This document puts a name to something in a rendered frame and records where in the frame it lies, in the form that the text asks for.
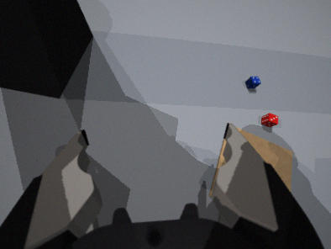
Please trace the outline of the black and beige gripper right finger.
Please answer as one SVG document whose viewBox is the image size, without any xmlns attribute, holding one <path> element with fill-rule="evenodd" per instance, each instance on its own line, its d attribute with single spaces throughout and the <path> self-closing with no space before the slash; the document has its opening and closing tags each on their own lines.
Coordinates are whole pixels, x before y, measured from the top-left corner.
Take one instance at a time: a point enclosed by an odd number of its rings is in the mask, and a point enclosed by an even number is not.
<svg viewBox="0 0 331 249">
<path fill-rule="evenodd" d="M 324 249 L 309 218 L 270 163 L 227 123 L 212 200 L 218 222 L 255 249 Z"/>
</svg>

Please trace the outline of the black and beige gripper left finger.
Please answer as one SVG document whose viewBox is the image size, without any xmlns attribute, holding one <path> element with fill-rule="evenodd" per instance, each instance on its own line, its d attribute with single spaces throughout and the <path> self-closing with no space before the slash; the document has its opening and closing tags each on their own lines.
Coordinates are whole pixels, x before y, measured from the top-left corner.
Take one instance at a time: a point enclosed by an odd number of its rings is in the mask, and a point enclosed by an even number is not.
<svg viewBox="0 0 331 249">
<path fill-rule="evenodd" d="M 0 226 L 0 249 L 66 249 L 99 228 L 101 194 L 87 173 L 85 130 L 79 130 L 35 177 Z"/>
</svg>

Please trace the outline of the red die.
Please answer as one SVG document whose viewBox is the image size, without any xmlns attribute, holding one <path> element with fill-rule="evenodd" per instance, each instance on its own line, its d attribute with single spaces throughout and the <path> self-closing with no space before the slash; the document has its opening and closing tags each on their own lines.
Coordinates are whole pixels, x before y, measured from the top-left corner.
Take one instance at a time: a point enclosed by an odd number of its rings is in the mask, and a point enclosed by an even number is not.
<svg viewBox="0 0 331 249">
<path fill-rule="evenodd" d="M 278 116 L 274 114 L 266 114 L 262 116 L 261 124 L 268 127 L 278 125 Z"/>
</svg>

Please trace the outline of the blue die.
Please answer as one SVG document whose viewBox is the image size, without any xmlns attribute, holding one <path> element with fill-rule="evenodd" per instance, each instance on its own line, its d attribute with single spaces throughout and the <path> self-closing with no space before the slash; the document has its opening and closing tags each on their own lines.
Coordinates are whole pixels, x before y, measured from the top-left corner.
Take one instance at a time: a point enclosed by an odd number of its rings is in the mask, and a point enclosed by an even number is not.
<svg viewBox="0 0 331 249">
<path fill-rule="evenodd" d="M 247 88 L 256 88 L 261 84 L 259 77 L 250 77 L 245 83 Z"/>
</svg>

